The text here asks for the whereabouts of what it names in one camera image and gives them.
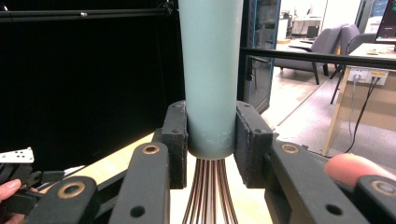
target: white object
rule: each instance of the white object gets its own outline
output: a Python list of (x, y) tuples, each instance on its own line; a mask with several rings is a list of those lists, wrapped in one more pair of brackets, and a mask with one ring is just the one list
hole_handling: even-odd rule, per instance
[(366, 29), (364, 30), (364, 33), (365, 34), (376, 34), (381, 21), (382, 21), (382, 16), (369, 18), (367, 20), (367, 25), (366, 25)]
[(0, 163), (32, 163), (35, 161), (33, 150), (26, 149), (0, 153)]

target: computer monitor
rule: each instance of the computer monitor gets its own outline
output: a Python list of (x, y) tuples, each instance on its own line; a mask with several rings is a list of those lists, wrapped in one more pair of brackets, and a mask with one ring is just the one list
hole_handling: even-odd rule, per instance
[(389, 0), (376, 33), (375, 43), (395, 45), (396, 51), (396, 0)]

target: wire bundle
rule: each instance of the wire bundle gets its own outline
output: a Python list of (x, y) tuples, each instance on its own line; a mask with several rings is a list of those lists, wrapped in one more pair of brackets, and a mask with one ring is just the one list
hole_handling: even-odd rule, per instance
[(228, 187), (225, 160), (197, 159), (191, 194), (182, 223), (216, 223), (218, 197), (224, 223), (238, 223)]

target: electrical cable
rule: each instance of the electrical cable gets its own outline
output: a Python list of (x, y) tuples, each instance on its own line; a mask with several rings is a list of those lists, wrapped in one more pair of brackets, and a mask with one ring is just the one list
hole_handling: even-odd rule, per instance
[(349, 118), (349, 124), (348, 124), (348, 129), (349, 129), (349, 138), (352, 143), (352, 131), (350, 129), (350, 124), (352, 122), (352, 116), (353, 112), (355, 110), (355, 90), (356, 90), (356, 84), (361, 80), (361, 75), (355, 75), (353, 76), (353, 90), (352, 90), (352, 103), (351, 103), (351, 112), (350, 112), (350, 118)]
[(379, 81), (379, 79), (380, 79), (380, 77), (377, 77), (377, 78), (372, 77), (372, 81), (370, 82), (369, 90), (367, 91), (366, 101), (364, 102), (364, 105), (363, 105), (363, 107), (361, 108), (361, 113), (359, 114), (358, 120), (356, 121), (355, 131), (354, 131), (354, 133), (353, 133), (352, 144), (350, 145), (349, 149), (348, 149), (347, 151), (345, 151), (344, 153), (348, 153), (348, 152), (353, 148), (353, 145), (355, 144), (356, 132), (358, 131), (358, 127), (359, 127), (359, 124), (360, 124), (360, 122), (361, 122), (361, 117), (363, 116), (363, 113), (364, 113), (364, 110), (365, 110), (365, 108), (366, 108), (366, 106), (367, 106), (367, 102), (368, 102), (368, 100), (369, 100), (369, 98), (370, 98), (370, 95), (371, 95), (371, 93), (373, 92), (373, 90), (374, 90), (374, 88), (375, 88), (375, 86), (376, 86), (376, 83)]

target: power outlet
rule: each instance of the power outlet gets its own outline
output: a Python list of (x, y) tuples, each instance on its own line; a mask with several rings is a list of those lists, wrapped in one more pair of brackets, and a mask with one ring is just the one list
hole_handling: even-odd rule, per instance
[(353, 81), (354, 77), (361, 76), (361, 79), (359, 79), (359, 82), (360, 83), (367, 83), (367, 76), (369, 74), (369, 71), (370, 71), (370, 69), (368, 69), (368, 68), (351, 67), (350, 68), (350, 72), (349, 72), (349, 77), (347, 78), (347, 80), (348, 81)]
[(385, 85), (385, 81), (387, 80), (389, 71), (386, 70), (379, 70), (379, 69), (373, 69), (370, 70), (367, 74), (366, 78), (366, 83), (371, 83), (372, 82), (372, 77), (380, 77), (380, 79), (376, 82), (376, 85)]

